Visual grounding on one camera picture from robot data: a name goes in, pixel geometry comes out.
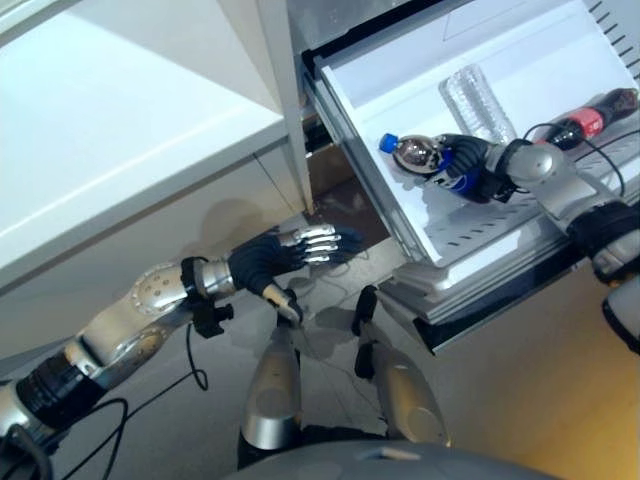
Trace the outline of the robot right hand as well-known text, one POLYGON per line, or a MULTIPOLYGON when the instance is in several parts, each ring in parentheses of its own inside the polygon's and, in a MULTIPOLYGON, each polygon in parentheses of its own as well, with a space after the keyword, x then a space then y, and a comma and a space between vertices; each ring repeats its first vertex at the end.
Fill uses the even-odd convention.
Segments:
POLYGON ((473 136, 446 134, 440 137, 440 145, 439 186, 478 204, 508 202, 516 186, 487 168, 493 144, 473 136))

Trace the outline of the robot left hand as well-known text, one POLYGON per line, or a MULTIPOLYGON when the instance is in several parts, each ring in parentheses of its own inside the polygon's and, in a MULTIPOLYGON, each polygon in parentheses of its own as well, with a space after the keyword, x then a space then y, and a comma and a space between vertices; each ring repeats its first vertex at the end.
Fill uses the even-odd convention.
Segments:
POLYGON ((238 289, 262 297, 293 325, 303 321, 297 300, 276 282, 306 266, 339 265, 354 257, 363 237, 355 229, 319 224, 261 235, 232 251, 227 264, 238 289))

